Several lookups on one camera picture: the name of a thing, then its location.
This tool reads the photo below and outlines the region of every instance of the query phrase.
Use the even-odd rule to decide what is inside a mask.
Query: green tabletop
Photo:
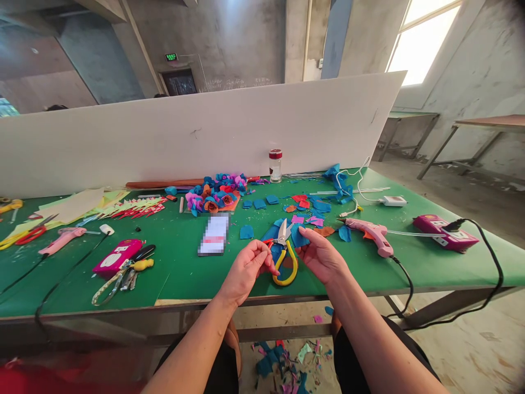
[[[388,117],[391,119],[404,119],[404,118],[416,118],[422,116],[435,116],[437,112],[402,112],[402,111],[391,111]]]
[[[387,195],[402,195],[409,203],[405,207],[386,207],[382,204],[364,201],[356,196],[364,211],[356,217],[383,224],[389,229],[400,231],[418,231],[412,226],[413,217],[433,213],[446,220],[457,218],[453,213],[390,181],[378,173],[367,169],[361,182],[362,188],[391,187],[384,192]],[[354,186],[358,176],[351,179]],[[301,180],[290,183],[283,180],[279,184],[252,186],[255,193],[242,200],[263,199],[274,194],[279,199],[278,205],[267,205],[265,210],[242,208],[242,201],[231,217],[229,242],[223,256],[198,257],[197,249],[206,227],[208,215],[193,217],[189,213],[179,213],[179,203],[167,201],[166,209],[148,218],[106,219],[90,222],[88,230],[97,230],[102,223],[108,223],[115,229],[115,234],[92,253],[75,271],[60,283],[46,303],[43,314],[77,314],[97,310],[115,310],[126,308],[144,308],[155,304],[158,299],[207,299],[212,298],[223,283],[232,261],[239,250],[249,240],[240,240],[241,226],[253,226],[256,237],[262,237],[272,223],[282,217],[291,219],[293,213],[285,213],[284,205],[293,204],[295,194],[313,193],[321,190],[334,190],[329,181]],[[379,198],[382,193],[368,193],[368,198]],[[26,200],[20,210],[20,219],[36,210],[38,205],[56,198]],[[326,214],[325,225],[337,229],[341,222],[336,217],[341,212],[353,209],[353,203],[331,204],[332,212]],[[10,213],[3,215],[0,223],[0,236],[3,238],[13,228],[9,225]],[[479,237],[475,227],[469,223],[464,229]],[[18,278],[33,264],[40,255],[38,250],[57,238],[57,230],[48,231],[40,238],[24,247],[13,246],[0,251],[0,289]],[[505,286],[525,285],[525,251],[501,238],[487,232],[503,267]],[[32,316],[46,292],[60,280],[87,251],[101,238],[101,235],[83,235],[71,241],[56,255],[49,257],[22,282],[0,297],[0,317]],[[118,292],[102,307],[91,305],[93,294],[104,284],[99,277],[92,277],[92,269],[116,245],[124,239],[141,239],[148,244],[156,244],[153,256],[155,265],[140,274],[137,287],[132,292]],[[389,242],[395,255],[403,263],[414,282],[416,291],[440,291],[446,289],[491,287],[497,282],[497,271],[483,242],[468,250],[466,254],[443,250],[434,240],[421,237],[389,234]],[[363,240],[362,233],[352,232],[352,242],[346,243],[338,233],[328,238],[341,252],[351,272],[368,294],[407,293],[408,284],[403,272],[390,259],[377,254],[375,244]],[[276,286],[270,274],[264,274],[257,280],[250,296],[323,296],[325,289],[311,272],[299,261],[299,272],[295,281],[287,287]]]

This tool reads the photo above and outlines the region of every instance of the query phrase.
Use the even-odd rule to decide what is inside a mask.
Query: white board
[[[32,198],[133,181],[359,167],[405,72],[152,98],[0,119],[0,195]]]

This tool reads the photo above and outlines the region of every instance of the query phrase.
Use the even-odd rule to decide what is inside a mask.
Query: hand
[[[237,255],[217,296],[228,303],[241,306],[252,291],[255,279],[267,271],[272,275],[280,275],[275,269],[268,246],[259,240],[253,240]]]
[[[310,244],[297,248],[295,252],[325,286],[332,279],[350,273],[345,259],[329,240],[310,228],[299,227],[299,232],[310,240]]]

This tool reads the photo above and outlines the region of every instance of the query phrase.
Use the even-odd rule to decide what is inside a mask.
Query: yellow pliers
[[[277,260],[277,263],[275,264],[275,269],[279,269],[281,266],[284,256],[286,256],[286,251],[289,251],[291,260],[293,262],[293,271],[291,275],[285,279],[285,280],[279,280],[276,275],[273,276],[273,281],[279,285],[279,286],[287,286],[290,283],[292,283],[297,275],[297,269],[298,269],[298,263],[297,258],[294,253],[294,249],[292,248],[290,244],[290,238],[291,235],[291,228],[293,226],[293,223],[290,225],[290,227],[286,227],[287,220],[285,219],[284,222],[281,224],[281,227],[279,228],[278,238],[274,240],[266,240],[263,241],[265,244],[268,245],[268,247],[271,249],[274,244],[279,244],[283,247],[283,250],[281,252],[281,255],[279,256],[279,260]]]

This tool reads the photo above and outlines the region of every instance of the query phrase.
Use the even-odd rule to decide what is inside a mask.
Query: hot glue gun
[[[376,243],[377,254],[379,254],[381,257],[387,258],[394,255],[394,249],[392,246],[390,246],[387,239],[385,238],[385,235],[388,232],[388,229],[385,226],[353,218],[337,218],[337,220],[344,222],[344,224],[349,226],[351,229],[359,230],[365,233],[363,238],[371,239]]]

